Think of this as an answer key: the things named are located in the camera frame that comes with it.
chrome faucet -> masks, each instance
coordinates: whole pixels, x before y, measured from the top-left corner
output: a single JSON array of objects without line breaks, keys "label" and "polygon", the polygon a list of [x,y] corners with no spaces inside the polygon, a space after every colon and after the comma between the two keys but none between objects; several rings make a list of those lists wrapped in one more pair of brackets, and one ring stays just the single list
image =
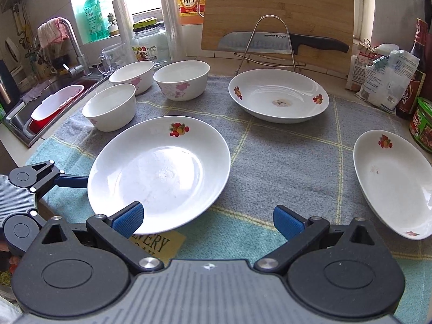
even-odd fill
[{"label": "chrome faucet", "polygon": [[75,77],[80,73],[83,73],[83,75],[88,75],[89,64],[83,52],[81,51],[81,48],[78,45],[78,41],[76,40],[76,36],[75,33],[73,32],[70,21],[68,21],[66,18],[60,18],[59,23],[66,27],[66,32],[69,36],[70,42],[72,43],[73,50],[75,51],[76,54],[76,61],[78,62],[78,65],[75,67],[68,67],[65,64],[63,64],[63,67],[67,70],[67,72],[70,74],[71,77]]}]

yellow label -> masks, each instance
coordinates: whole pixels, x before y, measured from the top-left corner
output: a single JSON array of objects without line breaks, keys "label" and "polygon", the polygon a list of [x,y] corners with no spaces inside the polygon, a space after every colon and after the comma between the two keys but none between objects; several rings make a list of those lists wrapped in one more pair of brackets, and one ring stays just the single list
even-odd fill
[{"label": "yellow label", "polygon": [[129,240],[167,265],[176,257],[185,239],[186,236],[171,230],[161,234],[133,235]]},{"label": "yellow label", "polygon": [[[197,16],[198,15],[198,0],[177,0],[178,8],[181,16]],[[204,14],[204,5],[206,0],[200,0],[200,11]]]}]

round white plate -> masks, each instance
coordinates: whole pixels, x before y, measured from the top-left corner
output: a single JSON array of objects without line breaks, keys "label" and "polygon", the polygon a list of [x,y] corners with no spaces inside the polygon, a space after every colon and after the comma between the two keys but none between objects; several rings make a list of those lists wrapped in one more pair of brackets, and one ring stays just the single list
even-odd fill
[{"label": "round white plate", "polygon": [[94,213],[144,206],[136,234],[177,228],[218,198],[230,174],[230,150],[219,132],[189,117],[150,119],[125,130],[102,150],[89,174]]},{"label": "round white plate", "polygon": [[408,239],[432,235],[432,167],[396,134],[371,130],[354,145],[354,167],[367,203]]},{"label": "round white plate", "polygon": [[323,113],[329,104],[321,85],[299,73],[254,69],[230,81],[229,94],[246,112],[273,123],[300,123]]}]

gray ribbed panel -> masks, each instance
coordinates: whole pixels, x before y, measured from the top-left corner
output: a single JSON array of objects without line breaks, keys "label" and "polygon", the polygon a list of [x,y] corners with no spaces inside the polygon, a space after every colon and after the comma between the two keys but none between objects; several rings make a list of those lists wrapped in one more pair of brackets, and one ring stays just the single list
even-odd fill
[{"label": "gray ribbed panel", "polygon": [[[208,270],[208,264],[216,265]],[[137,277],[108,310],[83,319],[25,315],[16,324],[341,324],[307,311],[279,277],[258,274],[246,261],[172,261],[157,274]],[[396,324],[386,316],[370,324]]]},{"label": "gray ribbed panel", "polygon": [[24,187],[13,185],[6,175],[0,175],[0,228],[10,215],[27,214],[36,209],[36,195]]}]

barcode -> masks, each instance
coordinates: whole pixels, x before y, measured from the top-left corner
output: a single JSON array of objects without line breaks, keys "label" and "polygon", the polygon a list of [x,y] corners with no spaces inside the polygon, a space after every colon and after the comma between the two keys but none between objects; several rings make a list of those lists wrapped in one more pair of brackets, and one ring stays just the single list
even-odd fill
[{"label": "barcode", "polygon": [[360,91],[360,97],[364,100],[367,100],[369,98],[369,93],[366,90],[362,89]]}]

